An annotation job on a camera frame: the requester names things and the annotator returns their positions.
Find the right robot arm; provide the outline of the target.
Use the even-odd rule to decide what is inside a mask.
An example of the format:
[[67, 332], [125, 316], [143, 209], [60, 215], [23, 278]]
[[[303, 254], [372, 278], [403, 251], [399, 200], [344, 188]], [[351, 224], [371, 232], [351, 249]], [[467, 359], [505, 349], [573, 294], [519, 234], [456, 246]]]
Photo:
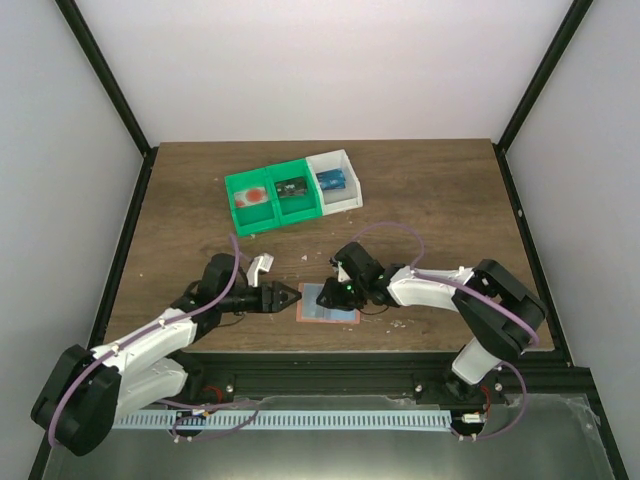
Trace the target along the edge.
[[539, 344], [537, 330], [546, 320], [546, 306], [495, 260], [454, 270], [400, 263], [383, 266], [360, 243], [350, 242], [330, 264], [334, 275], [325, 280], [316, 298], [320, 307], [353, 311], [368, 303], [423, 306], [461, 316], [473, 338], [451, 362], [439, 387], [455, 402], [471, 400], [487, 374]]

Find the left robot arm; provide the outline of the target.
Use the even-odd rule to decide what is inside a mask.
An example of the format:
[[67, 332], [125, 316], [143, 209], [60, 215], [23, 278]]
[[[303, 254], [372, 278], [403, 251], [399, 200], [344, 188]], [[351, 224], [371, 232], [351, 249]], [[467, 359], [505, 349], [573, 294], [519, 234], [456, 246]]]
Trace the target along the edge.
[[301, 299], [293, 287], [260, 281], [272, 263], [272, 256], [261, 254], [244, 270], [237, 257], [216, 254], [202, 277], [156, 319], [104, 345], [67, 348], [36, 398], [31, 420], [52, 445], [83, 456], [117, 421], [149, 404], [174, 397], [196, 402], [205, 381], [186, 347], [218, 328], [225, 314], [274, 314]]

